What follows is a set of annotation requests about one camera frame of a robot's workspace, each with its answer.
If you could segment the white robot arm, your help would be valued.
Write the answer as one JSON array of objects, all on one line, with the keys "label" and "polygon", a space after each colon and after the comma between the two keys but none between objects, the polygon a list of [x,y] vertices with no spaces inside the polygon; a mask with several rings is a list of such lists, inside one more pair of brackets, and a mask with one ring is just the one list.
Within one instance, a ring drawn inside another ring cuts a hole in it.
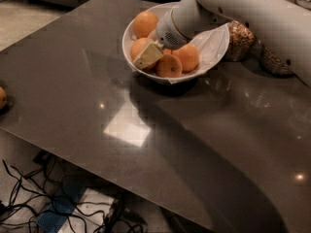
[{"label": "white robot arm", "polygon": [[164,49],[176,50],[195,35],[236,20],[311,84],[311,11],[287,0],[181,0],[160,19],[152,41],[133,64],[156,63]]}]

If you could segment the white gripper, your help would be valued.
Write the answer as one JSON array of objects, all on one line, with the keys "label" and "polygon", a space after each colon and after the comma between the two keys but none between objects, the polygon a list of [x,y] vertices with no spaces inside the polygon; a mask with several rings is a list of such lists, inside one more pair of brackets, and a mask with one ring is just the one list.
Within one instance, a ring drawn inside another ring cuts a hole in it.
[{"label": "white gripper", "polygon": [[191,23],[178,9],[171,9],[159,20],[155,34],[158,41],[148,42],[132,61],[133,65],[143,70],[154,65],[163,56],[163,46],[176,50],[184,46],[191,33]]}]

